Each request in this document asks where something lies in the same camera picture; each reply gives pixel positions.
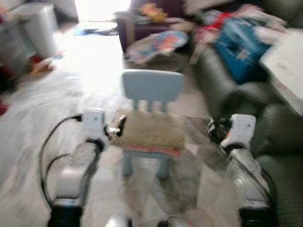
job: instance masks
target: chair backrest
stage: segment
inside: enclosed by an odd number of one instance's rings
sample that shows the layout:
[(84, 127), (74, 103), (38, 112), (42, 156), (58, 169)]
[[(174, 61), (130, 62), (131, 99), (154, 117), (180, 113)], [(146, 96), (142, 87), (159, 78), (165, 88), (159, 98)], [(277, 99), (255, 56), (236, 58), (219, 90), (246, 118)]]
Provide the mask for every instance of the chair backrest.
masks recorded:
[(177, 99), (184, 80), (181, 73), (159, 70), (124, 70), (122, 79), (126, 97), (134, 100), (134, 109), (138, 109), (140, 100), (145, 100), (151, 111), (153, 102), (160, 101), (163, 112), (168, 102)]

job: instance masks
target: white bin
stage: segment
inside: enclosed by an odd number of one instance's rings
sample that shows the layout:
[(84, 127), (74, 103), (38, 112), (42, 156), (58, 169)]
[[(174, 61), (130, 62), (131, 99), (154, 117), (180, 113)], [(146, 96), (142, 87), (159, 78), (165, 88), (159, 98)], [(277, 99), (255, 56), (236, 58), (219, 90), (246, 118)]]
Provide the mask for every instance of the white bin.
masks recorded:
[(44, 3), (23, 4), (12, 11), (20, 22), (37, 55), (42, 58), (53, 57), (58, 52), (54, 33), (57, 22), (53, 5)]

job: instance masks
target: clothing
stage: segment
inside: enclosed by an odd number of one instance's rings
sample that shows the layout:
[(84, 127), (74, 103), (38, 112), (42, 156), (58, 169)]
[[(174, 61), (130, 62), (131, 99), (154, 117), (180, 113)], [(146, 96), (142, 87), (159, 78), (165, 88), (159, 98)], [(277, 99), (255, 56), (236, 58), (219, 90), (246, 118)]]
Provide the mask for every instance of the clothing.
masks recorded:
[(203, 13), (203, 22), (205, 25), (211, 25), (215, 22), (216, 18), (221, 14), (222, 12), (219, 10), (212, 9), (210, 11), (207, 11)]
[(3, 115), (8, 109), (7, 105), (4, 105), (1, 101), (0, 101), (0, 116)]
[(259, 41), (266, 45), (277, 44), (287, 33), (276, 31), (271, 28), (256, 26), (254, 34), (258, 37)]
[(216, 17), (216, 20), (208, 26), (200, 26), (196, 28), (194, 41), (196, 43), (196, 48), (190, 59), (191, 64), (195, 64), (201, 52), (209, 44), (216, 41), (220, 34), (221, 28), (225, 19), (229, 17), (240, 17), (245, 19), (250, 19), (256, 23), (263, 23), (266, 27), (279, 32), (286, 32), (285, 25), (286, 21), (275, 17), (273, 15), (263, 12), (263, 9), (252, 4), (244, 4), (237, 11), (233, 13), (222, 13)]

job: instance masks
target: toy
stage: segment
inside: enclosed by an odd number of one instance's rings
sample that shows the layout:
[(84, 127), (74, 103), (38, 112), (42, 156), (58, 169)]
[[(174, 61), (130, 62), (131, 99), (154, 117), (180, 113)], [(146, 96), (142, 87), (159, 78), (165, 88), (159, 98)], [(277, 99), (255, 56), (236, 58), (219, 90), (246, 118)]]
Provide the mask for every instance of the toy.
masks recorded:
[(6, 19), (8, 19), (9, 13), (7, 11), (7, 9), (0, 5), (0, 23), (2, 23), (3, 21), (5, 21)]
[(30, 58), (32, 63), (32, 70), (30, 71), (30, 75), (37, 75), (39, 72), (44, 70), (52, 71), (54, 69), (54, 64), (52, 58), (39, 59), (35, 56)]
[(146, 3), (139, 8), (139, 12), (145, 16), (148, 16), (153, 23), (161, 23), (165, 21), (167, 13), (163, 9), (156, 8), (155, 3)]

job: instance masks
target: seat cushion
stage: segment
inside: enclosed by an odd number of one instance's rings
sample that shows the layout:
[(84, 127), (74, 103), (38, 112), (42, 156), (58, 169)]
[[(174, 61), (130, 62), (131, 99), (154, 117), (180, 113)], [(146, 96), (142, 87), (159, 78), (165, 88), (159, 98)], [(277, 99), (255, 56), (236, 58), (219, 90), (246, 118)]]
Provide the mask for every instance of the seat cushion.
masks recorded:
[(263, 155), (257, 161), (275, 185), (279, 226), (303, 226), (303, 155)]
[(113, 120), (112, 127), (117, 127), (117, 120), (126, 115), (123, 135), (114, 136), (112, 144), (122, 147), (165, 148), (182, 150), (184, 133), (180, 116), (138, 110), (119, 109)]
[(257, 120), (251, 152), (263, 154), (303, 154), (303, 118), (288, 106), (268, 105)]

